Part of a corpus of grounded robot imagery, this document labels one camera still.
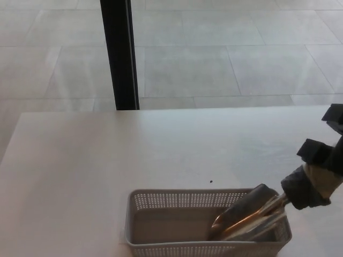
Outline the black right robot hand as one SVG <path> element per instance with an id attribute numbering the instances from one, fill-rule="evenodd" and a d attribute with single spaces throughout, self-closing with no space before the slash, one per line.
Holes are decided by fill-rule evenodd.
<path id="1" fill-rule="evenodd" d="M 331 104 L 322 121 L 341 135 L 335 146 L 326 145 L 312 139 L 307 139 L 297 155 L 310 165 L 332 171 L 342 176 L 342 104 Z"/>

